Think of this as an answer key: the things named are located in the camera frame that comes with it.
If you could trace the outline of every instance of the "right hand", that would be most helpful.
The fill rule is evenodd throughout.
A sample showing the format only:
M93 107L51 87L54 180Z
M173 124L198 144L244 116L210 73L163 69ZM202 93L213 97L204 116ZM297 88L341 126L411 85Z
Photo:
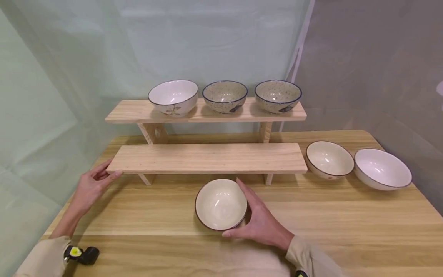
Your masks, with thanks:
M287 252L294 234L275 219L263 201L239 178L237 178L237 184L251 208L251 220L244 227L223 232L223 237L252 239L262 244L276 246Z

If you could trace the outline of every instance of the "bowl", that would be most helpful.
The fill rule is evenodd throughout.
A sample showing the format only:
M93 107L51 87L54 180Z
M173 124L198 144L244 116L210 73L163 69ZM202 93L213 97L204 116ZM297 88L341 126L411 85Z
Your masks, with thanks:
M381 191L397 190L412 182L411 171L400 159L372 148L355 153L355 175L366 185Z
M330 141L315 141L306 148L306 164L317 176L334 180L354 169L352 155L342 146Z
M174 80L155 86L148 100L156 110L173 117L185 116L197 103L198 86L188 80Z
M207 85L202 95L211 110L233 113L245 103L248 89L239 82L218 81Z
M258 84L255 96L260 108L280 114L292 110L302 97L302 90L287 81L271 80Z
M236 227L246 214L248 201L238 184L217 179L204 185L195 198L195 213L206 227L224 231Z

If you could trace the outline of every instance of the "brown bowl rim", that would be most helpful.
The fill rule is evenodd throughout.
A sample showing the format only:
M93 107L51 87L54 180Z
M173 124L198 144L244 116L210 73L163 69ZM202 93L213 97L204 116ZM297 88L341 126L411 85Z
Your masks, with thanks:
M309 159L309 156L308 156L308 154L307 154L307 150L308 150L308 148L309 148L309 146L310 146L311 144L316 143L316 142L320 142L320 141L323 141L323 142L329 142L329 143L332 143L332 144L336 144L336 145L338 145L339 147L343 148L346 152L348 152L348 154L349 154L349 156L351 157L352 162L353 162L353 166L352 166L351 171L349 171L349 172L346 173L346 174L336 175L336 174L330 174L330 173L328 173L328 172L324 172L324 171L321 170L320 168L316 167L315 164L313 164L312 161ZM343 177L343 176L346 176L346 175L351 174L351 172L354 171L354 169L355 169L355 159L354 159L354 157L352 156L352 154L351 154L346 148L344 148L343 146L339 145L338 143L335 143L335 142L329 141L329 140L316 140L316 141L311 142L311 143L306 147L305 153L306 153L306 158L307 158L308 161L312 164L312 166L315 167L316 169L318 169L319 171L321 171L321 172L327 174L327 175L331 175L331 176L335 176L335 177Z
M203 224L204 227L206 227L206 228L208 228L208 229L211 229L211 230L214 230L214 231L224 232L224 231L227 231L227 230L230 230L230 229L233 229L233 228L237 227L237 226L238 226L238 225L239 225L239 224L245 219L246 212L248 211L248 205L249 205L249 203L248 203L248 200L246 200L246 210L245 210L245 214L243 215L243 217L241 218L241 220L240 220L237 224L235 224L234 226L232 226L231 228L223 229L223 230L219 230L219 229L211 228L211 227L207 226L206 224L204 224L203 221L202 221L202 220L200 219L200 217L198 216L198 213L197 213L197 197L198 197L198 195L200 194L200 191L201 191L201 190L202 190L207 184L209 184L209 183L212 182L212 181L219 180L219 179L214 179L214 180L211 180L211 181L207 182L206 184L204 184L204 185L198 190L197 195L195 196L195 200L194 200L194 211L195 211L195 215L197 216L198 221L200 221L200 223Z
M357 164L357 159L355 158L355 156L357 156L357 153L358 152L360 152L361 150L365 150L365 149L373 149L373 150L378 150L378 151L381 151L381 152L385 152L385 153L387 153L387 154L389 154L389 155L391 155L391 156L393 156L394 158L396 158L397 160L399 160L402 164L404 164L405 166L406 166L406 168L408 169L408 171L409 171L409 173L411 174L411 180L409 181L409 183L407 184L407 185L405 185L405 186L401 186L401 187L395 187L395 186L389 186L389 185L387 185L387 184L383 184L383 183L380 183L379 181L377 181L377 180L375 180L374 178L372 178L371 176L369 176L368 174L366 174L359 166L358 166L358 164ZM388 152L386 152L386 151L383 151L383 150L380 150L380 149L377 149L377 148L370 148L370 147L367 147L367 148L361 148L361 149L359 149L357 152L355 152L355 155L354 155L354 163L355 163L355 166L365 175L365 176L367 176L369 179L371 179L372 181L374 181L374 182L376 182L376 183L379 183L380 185L383 185L383 186L386 186L386 187L395 187L395 188L404 188L404 187L407 187L407 186L409 186L410 184L412 184L412 172L411 172L411 170L409 169L409 167L402 161L402 160L400 160L399 158L397 158L397 157L395 157L393 154L391 154L391 153L388 153Z

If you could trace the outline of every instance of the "tiered wooden rack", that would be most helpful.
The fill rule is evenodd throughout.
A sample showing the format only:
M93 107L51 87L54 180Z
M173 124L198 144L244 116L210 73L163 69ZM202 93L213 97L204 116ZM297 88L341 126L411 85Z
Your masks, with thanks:
M114 124L137 124L147 145L124 145L108 167L109 172L138 174L147 185L157 174L263 174L270 185L274 174L306 173L307 167L297 143L268 143L275 121L304 121L306 113L298 103L281 115L261 110L254 98L232 114L210 110L203 99L184 117L171 117L154 110L148 100L123 100L107 116ZM164 123L260 122L257 143L167 144Z

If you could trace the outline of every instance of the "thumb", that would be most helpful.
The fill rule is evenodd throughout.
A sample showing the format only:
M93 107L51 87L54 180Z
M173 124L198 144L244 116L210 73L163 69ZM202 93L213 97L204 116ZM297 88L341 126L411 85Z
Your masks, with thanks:
M119 171L115 171L114 173L110 174L108 177L104 178L103 180L100 181L100 186L102 188L106 188L107 186L109 186L113 181L117 180L118 177L120 177L120 175L123 173L123 171L119 170Z
M222 236L225 238L248 238L244 227L226 230L223 232Z

